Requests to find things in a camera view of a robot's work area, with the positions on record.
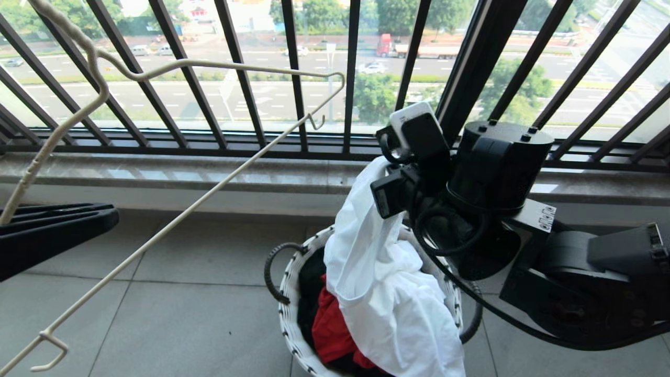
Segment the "marble windowsill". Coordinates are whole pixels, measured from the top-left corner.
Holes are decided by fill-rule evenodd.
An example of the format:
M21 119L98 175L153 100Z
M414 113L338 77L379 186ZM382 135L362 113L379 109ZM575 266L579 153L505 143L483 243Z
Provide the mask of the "marble windowsill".
M18 182L33 154L0 156L0 184ZM206 190L245 159L55 154L36 184ZM365 162L261 159L225 191L346 195ZM544 170L531 197L540 201L670 206L670 175Z

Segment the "tiled floor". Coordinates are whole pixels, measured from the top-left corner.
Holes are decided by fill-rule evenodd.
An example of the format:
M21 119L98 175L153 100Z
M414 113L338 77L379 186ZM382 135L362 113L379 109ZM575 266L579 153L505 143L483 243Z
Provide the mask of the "tiled floor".
M1 283L0 364L167 220L125 215L112 232ZM55 332L71 351L40 376L308 376L279 333L262 269L273 246L315 230L187 220ZM277 258L277 282L288 258ZM487 298L508 308L494 295ZM472 306L464 299L466 314ZM670 375L670 336L610 352L575 352L533 339L490 313L465 350L469 377ZM9 376L35 376L28 368L55 355L53 346L41 344Z

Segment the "truck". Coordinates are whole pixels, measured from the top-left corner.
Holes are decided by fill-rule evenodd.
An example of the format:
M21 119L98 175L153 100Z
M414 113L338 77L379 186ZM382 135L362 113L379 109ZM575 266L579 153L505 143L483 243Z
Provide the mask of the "truck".
M418 58L453 59L458 55L457 46L421 46L419 45ZM377 56L381 58L404 58L407 56L409 44L396 44L390 34L379 36Z

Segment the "clothes hanger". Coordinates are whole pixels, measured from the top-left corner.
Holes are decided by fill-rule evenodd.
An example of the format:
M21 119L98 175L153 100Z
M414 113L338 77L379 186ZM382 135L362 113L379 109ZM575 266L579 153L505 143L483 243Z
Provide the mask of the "clothes hanger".
M307 114L302 117L300 120L295 122L291 127L287 128L283 133L277 136L272 142L269 142L265 147L260 149L256 154L250 157L247 161L241 164L237 169L230 173L225 179L220 181L214 187L212 187L207 193L202 195L197 201L191 204L184 212L180 213L172 221L170 221L163 229L159 230L153 237L146 241L142 246L135 250L126 260L121 262L114 270L112 270L107 276L105 276L100 282L95 284L86 294L79 298L70 308L63 312L51 325L49 325L43 331L40 331L38 336L33 339L21 352L19 352L12 360L7 363L2 369L0 369L0 377L5 376L12 370L22 359L24 359L30 352L33 351L41 342L48 341L54 344L56 347L60 348L60 353L53 359L49 364L43 366L34 366L30 368L32 372L43 372L53 368L58 362L63 360L65 355L68 353L68 346L58 338L53 336L53 332L65 322L72 314L74 314L83 304L85 304L91 297L93 297L102 287L107 285L118 273L120 273L124 268L128 267L130 263L136 260L139 256L144 254L152 245L158 242L163 236L169 233L177 224L182 222L188 215L193 213L202 203L209 199L213 194L219 191L223 186L228 184L236 175L242 172L244 169L248 168L256 160L258 160L263 154L272 149L279 141L288 136L293 132L299 125L305 123L307 120L310 121L314 129L319 129L326 122L326 116L322 117L321 124L317 125L314 122L312 114L319 111L323 108L328 102L330 102L343 88L345 83L344 74L341 72L333 72L329 74L317 73L317 72L306 72L302 70L287 70L287 69L278 69L278 68L267 68L259 66L251 66L248 64L239 64L239 63L216 63L209 60L197 60L197 59L179 59L174 62L170 62L162 67L156 68L148 72L141 74L136 74L128 70L128 68L123 65L112 54L98 49L95 47L93 41L84 35L82 31L74 24L70 23L68 18L54 8L46 0L27 0L37 12L40 12L42 15L47 17L51 22L60 27L63 32L68 35L72 40L74 40L85 52L88 60L88 68L91 71L91 75L98 83L100 91L96 99L91 101L89 104L77 111L72 117L64 121L59 125L54 132L49 136L49 138L44 142L42 148L33 159L32 163L26 170L25 174L19 181L16 189L12 193L9 201L7 202L4 211L0 215L0 226L7 226L12 220L15 212L17 211L18 205L21 202L21 198L24 196L26 190L30 187L30 184L35 180L40 168L44 164L44 161L48 156L54 151L54 148L58 144L61 138L65 136L72 126L76 125L79 121L85 118L87 115L91 114L95 109L100 107L109 96L109 86L105 82L99 68L98 68L98 58L105 59L111 62L118 70L126 76L127 78L134 81L145 81L156 76L159 76L163 73L167 73L171 70L185 67L185 66L205 66L213 68L229 68L235 70L253 70L260 72L272 72L272 73L285 73L299 76L315 76L328 78L331 76L340 77L340 86L330 94L324 101L322 101L312 112L307 112Z

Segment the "white cloth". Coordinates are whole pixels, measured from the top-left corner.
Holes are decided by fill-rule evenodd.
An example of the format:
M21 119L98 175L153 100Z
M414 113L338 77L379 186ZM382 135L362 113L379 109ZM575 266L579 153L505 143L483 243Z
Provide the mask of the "white cloth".
M379 157L356 178L326 243L326 289L340 303L359 350L397 377L463 377L454 318L421 258L397 241L402 216L382 219L370 183L384 177Z

